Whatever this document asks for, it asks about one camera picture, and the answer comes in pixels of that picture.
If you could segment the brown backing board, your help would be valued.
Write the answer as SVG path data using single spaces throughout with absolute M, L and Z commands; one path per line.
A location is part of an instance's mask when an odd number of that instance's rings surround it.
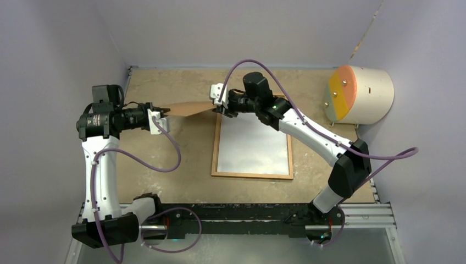
M 205 111 L 211 111 L 216 106 L 211 103 L 211 101 L 207 102 L 180 102 L 180 103 L 172 103 L 172 104 L 165 104 L 161 106 L 161 108 L 169 108 L 170 111 L 166 112 L 168 116 L 179 116 L 179 117 L 189 117 L 195 114 L 199 114 Z

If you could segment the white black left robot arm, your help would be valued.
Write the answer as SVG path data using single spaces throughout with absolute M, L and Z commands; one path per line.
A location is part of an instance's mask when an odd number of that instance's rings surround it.
M 86 164 L 86 197 L 82 221 L 72 226 L 72 237 L 91 248 L 105 244 L 135 242 L 140 237 L 140 224 L 159 224 L 164 217 L 160 199 L 155 194 L 134 198 L 126 209 L 120 207 L 117 188 L 117 149 L 120 133 L 142 129 L 161 134 L 168 128 L 165 117 L 169 108 L 152 103 L 124 107 L 124 93 L 119 85 L 92 87 L 92 103 L 76 123 Z

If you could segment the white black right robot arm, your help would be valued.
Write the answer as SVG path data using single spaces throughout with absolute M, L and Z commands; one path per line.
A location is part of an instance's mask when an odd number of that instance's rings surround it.
M 326 187 L 309 203 L 310 220 L 323 223 L 330 211 L 350 198 L 371 173 L 368 145 L 361 139 L 351 141 L 336 135 L 304 116 L 285 96 L 274 95 L 260 72 L 246 74 L 243 84 L 244 91 L 213 84 L 209 98 L 215 112 L 229 118 L 253 113 L 264 125 L 305 144 L 332 167 Z

